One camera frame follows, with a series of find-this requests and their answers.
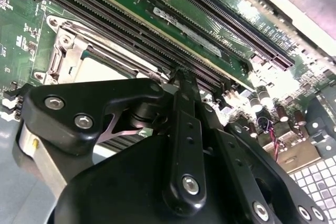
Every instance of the motherboard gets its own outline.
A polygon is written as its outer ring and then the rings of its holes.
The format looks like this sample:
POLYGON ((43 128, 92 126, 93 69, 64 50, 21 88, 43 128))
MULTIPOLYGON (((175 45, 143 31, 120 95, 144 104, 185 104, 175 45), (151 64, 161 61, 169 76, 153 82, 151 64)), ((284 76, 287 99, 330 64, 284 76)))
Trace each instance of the motherboard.
POLYGON ((331 61, 267 0, 0 0, 1 96, 26 83, 167 83, 184 68, 223 125, 243 118, 256 137, 269 132, 261 118, 292 120, 298 143, 301 114, 335 80, 331 61))

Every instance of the white grid surface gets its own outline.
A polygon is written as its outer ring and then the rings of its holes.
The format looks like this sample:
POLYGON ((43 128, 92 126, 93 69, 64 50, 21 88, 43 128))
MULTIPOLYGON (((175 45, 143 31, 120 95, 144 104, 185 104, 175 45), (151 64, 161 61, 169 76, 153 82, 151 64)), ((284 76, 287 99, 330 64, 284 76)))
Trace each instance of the white grid surface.
POLYGON ((318 162, 290 177, 324 211, 330 224, 336 224, 336 156, 318 162))

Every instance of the pcie slot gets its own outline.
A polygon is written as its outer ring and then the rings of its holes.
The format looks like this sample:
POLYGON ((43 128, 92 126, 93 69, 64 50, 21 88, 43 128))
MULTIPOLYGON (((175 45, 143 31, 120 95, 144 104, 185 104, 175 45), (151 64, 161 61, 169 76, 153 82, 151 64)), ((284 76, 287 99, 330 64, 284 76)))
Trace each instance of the pcie slot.
POLYGON ((149 62, 168 69, 182 66, 190 69, 198 76, 199 84, 202 88, 212 92, 215 87, 219 87, 225 77, 218 76, 207 66, 201 66, 198 61, 178 51, 177 48, 168 45, 167 41, 158 39, 158 36, 145 27, 137 29, 138 24, 131 24, 126 18, 119 19, 112 9, 100 10, 99 0, 50 0, 70 13, 78 16, 91 26, 98 28, 104 36, 113 41, 119 41, 123 46, 141 54, 149 62))
POLYGON ((284 50, 229 7, 225 6, 220 0, 188 1, 276 67, 286 70, 294 65, 295 62, 287 56, 284 50))

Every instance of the ram slot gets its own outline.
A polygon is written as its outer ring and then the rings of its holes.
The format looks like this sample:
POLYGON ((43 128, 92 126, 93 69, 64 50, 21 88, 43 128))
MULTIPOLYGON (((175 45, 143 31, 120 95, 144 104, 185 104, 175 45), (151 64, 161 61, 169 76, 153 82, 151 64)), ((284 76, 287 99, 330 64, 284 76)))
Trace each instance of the ram slot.
POLYGON ((102 35, 118 41, 158 67, 184 67, 197 75, 201 88, 213 92, 226 76, 200 63, 184 51, 161 39, 156 33, 127 17, 102 0, 50 0, 95 27, 102 35))

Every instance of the green circuit board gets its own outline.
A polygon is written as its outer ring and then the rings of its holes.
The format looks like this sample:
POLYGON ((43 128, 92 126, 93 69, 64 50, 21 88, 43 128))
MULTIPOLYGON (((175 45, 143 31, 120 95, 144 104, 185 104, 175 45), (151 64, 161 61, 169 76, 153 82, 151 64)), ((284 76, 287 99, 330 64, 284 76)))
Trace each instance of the green circuit board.
POLYGON ((62 10, 46 1, 0 1, 0 95, 15 81, 39 85, 33 71, 46 71, 55 33, 45 24, 48 13, 62 10))
MULTIPOLYGON (((161 35, 173 41, 190 54, 199 56, 217 68, 222 69, 228 76, 237 80, 250 89, 258 85, 270 85, 276 74, 270 72, 258 73, 258 82, 252 82, 250 73, 242 67, 242 63, 236 57, 223 60, 214 55, 203 46, 186 37, 176 26, 152 13, 153 3, 147 0, 105 0, 119 9, 128 13, 129 16, 161 35)), ((193 6, 187 0, 164 0, 167 5, 191 20, 195 26, 213 36, 232 52, 236 52, 242 58, 250 60, 254 55, 250 47, 233 36, 226 29, 211 20, 202 10, 193 6)), ((264 33, 270 40, 285 50, 295 61, 295 65, 287 71, 293 81, 297 82, 298 88, 294 92, 274 94, 272 97, 283 105, 288 104, 288 109, 297 107, 304 108, 313 94, 323 88, 335 76, 326 71, 324 66, 307 60, 302 54, 300 47, 291 40, 284 32, 271 23, 261 12, 246 0, 221 0, 225 5, 235 10, 259 31, 264 33)), ((33 0, 0 0, 0 94, 10 87, 12 81, 18 82, 19 86, 28 82, 39 85, 32 73, 34 71, 46 71, 49 65, 50 52, 54 46, 55 33, 47 26, 45 18, 49 14, 74 18, 51 2, 33 0)), ((237 113, 232 110, 227 115, 237 113)))
MULTIPOLYGON (((219 59, 217 56, 210 54, 207 50, 197 45, 194 41, 185 37, 181 31, 169 24, 166 20, 156 17, 151 13, 153 3, 147 0, 105 0, 118 6, 130 16, 135 17, 142 23, 164 34, 169 39, 177 42, 181 47, 187 51, 198 55, 201 58, 211 61, 213 64, 220 67, 225 73, 228 73, 235 80, 239 80, 245 86, 251 87, 252 81, 250 76, 245 73, 241 67, 240 62, 234 57, 230 57, 230 64, 219 59)), ((226 47, 245 58, 250 59, 253 55, 251 49, 242 43, 237 37, 233 36, 226 29, 223 29, 215 21, 211 20, 201 9, 195 7, 187 0, 164 0, 165 4, 175 9, 177 12, 188 19, 192 20, 196 26, 201 27, 209 35, 218 39, 226 47)), ((328 71, 325 66, 314 62, 314 59, 306 56, 296 44, 294 40, 289 38, 287 34, 281 31, 276 25, 270 22, 257 8, 253 7, 250 2, 246 0, 221 0, 225 5, 235 10, 241 17, 245 18, 252 25, 254 25, 260 32, 265 34, 271 41, 281 47, 287 52, 289 57, 295 61, 295 65, 290 67, 287 72, 290 73, 290 82, 294 81, 297 86, 286 93, 286 86, 275 87, 274 90, 282 90, 281 92, 274 92, 272 96, 275 101, 288 105, 289 110, 302 108, 307 104, 312 95, 324 87, 335 76, 328 71)), ((275 71, 261 71, 258 73, 258 81, 254 82, 256 86, 272 87, 274 78, 282 79, 280 74, 275 71)))

